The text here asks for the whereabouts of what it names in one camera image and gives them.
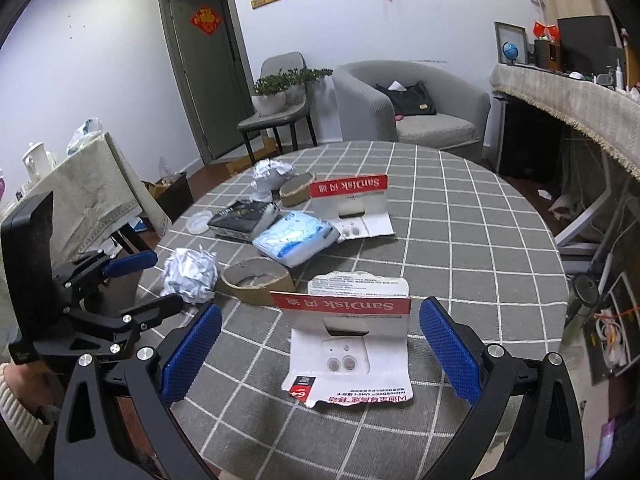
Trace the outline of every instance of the green plant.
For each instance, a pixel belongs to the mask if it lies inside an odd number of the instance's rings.
[[[266,75],[258,79],[254,84],[256,95],[274,95],[284,92],[291,86],[289,75],[280,70],[277,74]]]
[[[327,76],[334,73],[330,68],[293,68],[289,70],[286,75],[289,78],[290,86],[299,85],[304,83],[318,83]]]

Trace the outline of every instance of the dark gray door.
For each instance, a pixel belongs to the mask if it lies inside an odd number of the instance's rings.
[[[202,6],[224,17],[219,0],[169,0],[182,66],[214,158],[243,144],[238,123],[248,117],[225,20],[210,36],[191,23]]]

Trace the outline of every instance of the white knit sleeve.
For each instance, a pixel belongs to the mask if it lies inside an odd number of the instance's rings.
[[[0,365],[0,415],[4,418],[20,447],[32,462],[36,462],[42,454],[51,427],[31,415],[15,398],[4,380],[6,366],[7,363]]]

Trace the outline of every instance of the sandisk packaging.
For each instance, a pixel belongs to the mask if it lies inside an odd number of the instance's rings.
[[[316,216],[331,222],[340,241],[392,235],[386,204],[386,174],[321,180],[309,185]]]
[[[282,389],[313,407],[405,402],[409,380],[409,286],[402,278],[332,272],[308,294],[272,292],[291,326],[289,373]]]

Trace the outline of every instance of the human hand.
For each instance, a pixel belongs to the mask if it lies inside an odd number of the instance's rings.
[[[35,415],[38,409],[54,402],[53,389],[46,377],[50,372],[44,361],[24,365],[11,362],[4,368],[4,380],[21,405]]]

